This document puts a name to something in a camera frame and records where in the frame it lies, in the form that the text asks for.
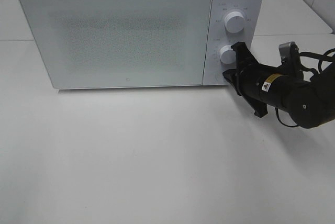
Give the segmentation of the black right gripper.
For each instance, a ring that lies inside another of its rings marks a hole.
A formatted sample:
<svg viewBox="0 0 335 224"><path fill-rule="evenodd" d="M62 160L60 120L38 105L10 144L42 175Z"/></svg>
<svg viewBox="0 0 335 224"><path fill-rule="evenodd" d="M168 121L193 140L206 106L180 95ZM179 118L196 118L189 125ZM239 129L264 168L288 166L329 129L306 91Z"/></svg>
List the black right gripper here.
<svg viewBox="0 0 335 224"><path fill-rule="evenodd" d="M275 73L275 68L260 64L248 50L245 42L231 46L236 53L236 69L222 73L223 78L247 101L254 114L262 118L267 114L267 105L275 104L272 84L266 79Z"/></svg>

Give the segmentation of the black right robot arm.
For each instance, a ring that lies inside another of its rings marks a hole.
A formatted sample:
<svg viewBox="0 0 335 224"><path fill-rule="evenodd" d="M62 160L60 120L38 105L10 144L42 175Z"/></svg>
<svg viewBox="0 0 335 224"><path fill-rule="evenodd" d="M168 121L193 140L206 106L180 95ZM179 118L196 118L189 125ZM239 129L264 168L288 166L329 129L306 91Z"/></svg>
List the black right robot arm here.
<svg viewBox="0 0 335 224"><path fill-rule="evenodd" d="M334 49L300 52L293 41L281 44L281 65L259 63L244 42L231 46L236 67L223 78L262 118L267 106L287 112L295 127L311 129L334 120Z"/></svg>

